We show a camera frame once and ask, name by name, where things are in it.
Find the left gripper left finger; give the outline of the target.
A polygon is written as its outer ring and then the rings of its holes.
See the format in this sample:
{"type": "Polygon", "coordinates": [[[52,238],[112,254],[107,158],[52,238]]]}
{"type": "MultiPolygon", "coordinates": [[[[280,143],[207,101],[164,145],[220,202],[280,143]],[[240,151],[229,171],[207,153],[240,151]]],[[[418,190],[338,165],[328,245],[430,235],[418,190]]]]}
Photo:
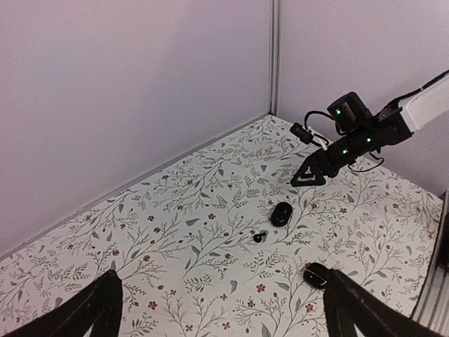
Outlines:
{"type": "Polygon", "coordinates": [[[108,270],[56,309],[7,336],[118,336],[122,310],[122,281],[108,270]]]}

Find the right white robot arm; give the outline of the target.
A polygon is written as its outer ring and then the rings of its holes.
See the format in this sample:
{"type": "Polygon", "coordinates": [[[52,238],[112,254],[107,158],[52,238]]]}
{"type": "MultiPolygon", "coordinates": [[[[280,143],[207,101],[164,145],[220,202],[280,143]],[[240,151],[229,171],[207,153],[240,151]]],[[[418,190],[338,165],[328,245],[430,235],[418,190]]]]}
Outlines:
{"type": "Polygon", "coordinates": [[[448,72],[442,72],[425,85],[394,98],[377,114],[372,114],[355,92],[338,98],[326,112],[340,139],[330,143],[307,122],[314,112],[306,113],[304,123],[294,123],[290,132],[305,145],[317,150],[302,162],[292,177],[293,187],[325,185],[340,169],[351,167],[369,154],[380,164],[378,155],[385,146],[402,143],[430,121],[448,112],[448,72]]]}

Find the black earbud charging case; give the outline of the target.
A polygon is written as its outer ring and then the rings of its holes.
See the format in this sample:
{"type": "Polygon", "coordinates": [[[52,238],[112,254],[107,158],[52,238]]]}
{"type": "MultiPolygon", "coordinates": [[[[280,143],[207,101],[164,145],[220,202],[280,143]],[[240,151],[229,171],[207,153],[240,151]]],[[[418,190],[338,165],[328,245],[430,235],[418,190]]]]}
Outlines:
{"type": "Polygon", "coordinates": [[[310,263],[303,272],[303,279],[315,289],[324,289],[328,282],[329,269],[320,263],[310,263]]]}

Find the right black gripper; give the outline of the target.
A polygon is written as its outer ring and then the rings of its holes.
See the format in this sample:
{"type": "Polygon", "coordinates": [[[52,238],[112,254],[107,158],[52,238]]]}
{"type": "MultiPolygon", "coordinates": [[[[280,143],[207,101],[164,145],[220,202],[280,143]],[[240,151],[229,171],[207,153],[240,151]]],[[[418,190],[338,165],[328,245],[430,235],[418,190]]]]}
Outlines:
{"type": "Polygon", "coordinates": [[[326,151],[319,149],[304,160],[290,184],[292,186],[322,186],[326,183],[324,177],[334,178],[338,172],[339,169],[331,164],[326,151]]]}

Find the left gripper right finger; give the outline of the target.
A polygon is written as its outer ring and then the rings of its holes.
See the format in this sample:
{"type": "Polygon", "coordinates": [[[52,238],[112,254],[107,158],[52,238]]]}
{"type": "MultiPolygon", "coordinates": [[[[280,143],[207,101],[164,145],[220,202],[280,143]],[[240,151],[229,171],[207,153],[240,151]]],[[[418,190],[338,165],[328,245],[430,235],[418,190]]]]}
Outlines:
{"type": "Polygon", "coordinates": [[[391,309],[339,270],[327,272],[323,308],[329,336],[438,336],[391,309]]]}

